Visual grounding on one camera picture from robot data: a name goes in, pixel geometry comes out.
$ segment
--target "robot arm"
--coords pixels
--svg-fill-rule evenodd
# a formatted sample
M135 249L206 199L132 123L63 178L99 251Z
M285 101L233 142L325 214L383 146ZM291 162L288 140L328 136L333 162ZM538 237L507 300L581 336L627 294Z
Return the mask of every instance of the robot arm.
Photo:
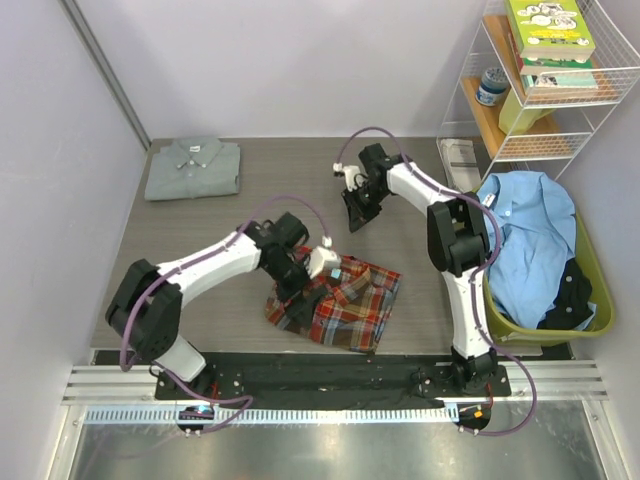
M453 316L453 366L458 386L475 390L483 387L497 368L496 353L480 336L473 316L471 289L476 290L480 324L486 332L482 273L475 284L472 272L489 254L489 241L482 213L467 202L425 186L400 156L388 156L379 144L366 147L359 155L366 173L357 166L334 164L334 174L343 176L347 188L342 197L349 215L349 229L355 232L375 218L382 200L399 195L416 207L427 219L427 250L434 266L442 272Z
M129 344L139 357L171 370L194 391L204 394L213 383L214 372L200 352L178 333L182 309L225 280L262 268L276 281L276 294L283 303L287 302L287 315L302 325L310 324L323 292L312 291L303 296L302 289L322 270L338 267L340 256L331 250L331 239L324 237L323 246L296 260L293 249L308 239L306 227L287 212L275 223L251 222L243 233L232 232L220 242L173 262L154 266L139 260L129 267L107 309L107 322L123 336L133 305L144 290L177 270L143 304Z

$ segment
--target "jar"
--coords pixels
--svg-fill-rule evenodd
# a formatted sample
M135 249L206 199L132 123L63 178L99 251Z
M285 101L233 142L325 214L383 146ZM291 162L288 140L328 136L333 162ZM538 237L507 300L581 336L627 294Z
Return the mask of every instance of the jar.
M501 67L487 68L482 74L480 86L476 92L478 103L493 107L509 87L509 80Z

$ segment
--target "green basket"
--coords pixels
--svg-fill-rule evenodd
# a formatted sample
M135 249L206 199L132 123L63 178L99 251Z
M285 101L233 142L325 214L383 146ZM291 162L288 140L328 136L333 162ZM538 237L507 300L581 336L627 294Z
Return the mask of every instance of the green basket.
M605 334L613 326L616 313L609 288L604 281L600 264L593 250L580 215L576 213L576 261L582 272L591 281L593 293L589 299L598 308L596 315L584 331L578 330L531 330L507 320L496 308L491 297L487 276L484 277L484 302L487 323L491 336L497 343L509 345L540 345L551 347L579 338L593 338Z

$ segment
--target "plaid shirt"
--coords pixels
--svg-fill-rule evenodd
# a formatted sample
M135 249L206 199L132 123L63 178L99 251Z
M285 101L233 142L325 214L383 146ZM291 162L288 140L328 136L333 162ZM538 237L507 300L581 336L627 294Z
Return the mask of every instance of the plaid shirt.
M299 254L310 251L308 247L302 247ZM373 353L391 315L400 278L399 273L342 256L339 269L322 272L303 290L303 295L307 295L324 285L329 291L316 306L310 329L286 316L285 305L278 300L275 285L267 299L265 316L280 330L297 333L314 342Z

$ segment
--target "wall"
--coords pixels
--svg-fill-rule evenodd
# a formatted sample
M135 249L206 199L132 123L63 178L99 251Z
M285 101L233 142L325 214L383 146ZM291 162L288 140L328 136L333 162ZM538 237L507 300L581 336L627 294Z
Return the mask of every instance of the wall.
M44 478L142 149L57 2L0 15L0 469Z
M602 4L631 43L640 47L637 3L604 0ZM630 414L635 411L640 394L635 374L640 365L638 125L640 85L613 112L561 179L583 214L613 294L618 319L608 335L575 347L594 358L603 375L617 412L627 459L634 462L632 478L640 478L640 460L635 455L640 445L640 417Z
M79 0L151 137L435 135L477 0Z

